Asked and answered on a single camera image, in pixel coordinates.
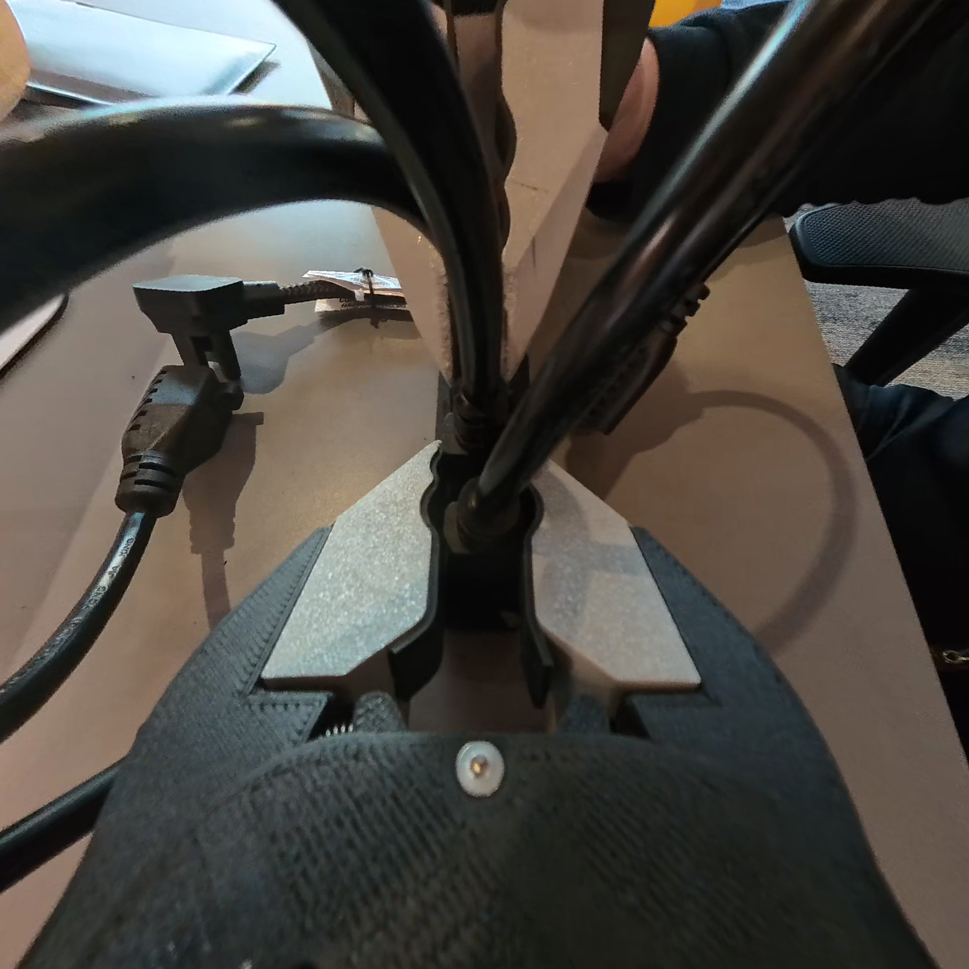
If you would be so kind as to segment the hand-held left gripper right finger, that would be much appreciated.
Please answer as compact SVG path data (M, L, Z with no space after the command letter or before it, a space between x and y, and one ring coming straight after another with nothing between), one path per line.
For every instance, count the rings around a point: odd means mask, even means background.
M629 522L555 462L533 480L530 604L551 650L551 696L617 707L693 692L701 676Z

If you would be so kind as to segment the person's right hand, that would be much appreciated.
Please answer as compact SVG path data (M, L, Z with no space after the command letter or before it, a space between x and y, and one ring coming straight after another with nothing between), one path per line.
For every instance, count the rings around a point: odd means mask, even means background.
M651 125L659 81L658 53L648 34L608 129L593 178L595 184L618 181L627 174Z

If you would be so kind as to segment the person's legs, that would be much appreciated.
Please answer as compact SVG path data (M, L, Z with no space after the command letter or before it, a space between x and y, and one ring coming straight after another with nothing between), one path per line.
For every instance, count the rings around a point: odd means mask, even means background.
M968 750L968 400L835 376Z

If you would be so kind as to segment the black mesh office chair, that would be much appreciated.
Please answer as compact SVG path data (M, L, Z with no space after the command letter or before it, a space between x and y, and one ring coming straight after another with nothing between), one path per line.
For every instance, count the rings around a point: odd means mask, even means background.
M885 386L967 327L966 199L822 205L789 239L807 281L905 291L845 365L859 381Z

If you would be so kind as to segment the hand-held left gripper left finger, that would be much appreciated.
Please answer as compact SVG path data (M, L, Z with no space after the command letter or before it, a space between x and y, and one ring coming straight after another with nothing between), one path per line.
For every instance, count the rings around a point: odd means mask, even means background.
M428 444L335 520L261 671L267 689L382 691L405 704L437 672L440 450Z

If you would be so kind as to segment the person's right forearm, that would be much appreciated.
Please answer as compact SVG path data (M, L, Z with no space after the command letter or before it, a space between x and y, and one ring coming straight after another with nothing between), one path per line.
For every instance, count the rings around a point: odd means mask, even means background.
M658 53L656 110L641 149L618 181L595 184L587 207L630 224L773 31L787 2L728 2L648 32ZM774 202L806 205L967 198L968 22L961 2L943 36L908 50L868 84L842 124L811 149Z

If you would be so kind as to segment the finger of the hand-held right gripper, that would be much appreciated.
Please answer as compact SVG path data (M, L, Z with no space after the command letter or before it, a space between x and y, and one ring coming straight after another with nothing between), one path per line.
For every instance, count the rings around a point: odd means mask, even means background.
M505 182L502 372L515 374L539 327L605 141L600 125L602 1L510 1L502 86L515 122Z
M502 205L502 4L434 2L469 100L498 207ZM453 373L456 350L442 259L426 235L390 213L374 218L418 335L443 373Z

